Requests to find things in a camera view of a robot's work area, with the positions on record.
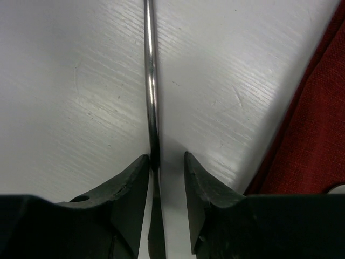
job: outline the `gray surface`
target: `gray surface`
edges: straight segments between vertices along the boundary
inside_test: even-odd
[[[190,252],[183,152],[242,192],[337,4],[156,1],[168,258]],[[148,153],[143,51],[140,0],[2,0],[0,192],[69,200]]]

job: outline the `silver metal rod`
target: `silver metal rod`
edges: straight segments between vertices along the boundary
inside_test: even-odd
[[[144,0],[146,109],[153,171],[153,199],[148,250],[151,259],[165,259],[165,234],[160,192],[160,139],[158,114],[157,48],[153,0]]]

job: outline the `red cloth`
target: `red cloth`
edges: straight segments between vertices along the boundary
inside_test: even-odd
[[[326,193],[345,183],[344,20],[342,0],[247,194]]]

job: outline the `scratched surface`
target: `scratched surface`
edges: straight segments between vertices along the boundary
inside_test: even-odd
[[[167,251],[191,258],[183,152],[244,191],[338,0],[156,2]],[[70,200],[148,153],[142,9],[0,1],[1,193]]]

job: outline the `white button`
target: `white button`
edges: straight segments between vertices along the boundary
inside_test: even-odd
[[[339,185],[331,189],[328,194],[345,194],[345,185]]]

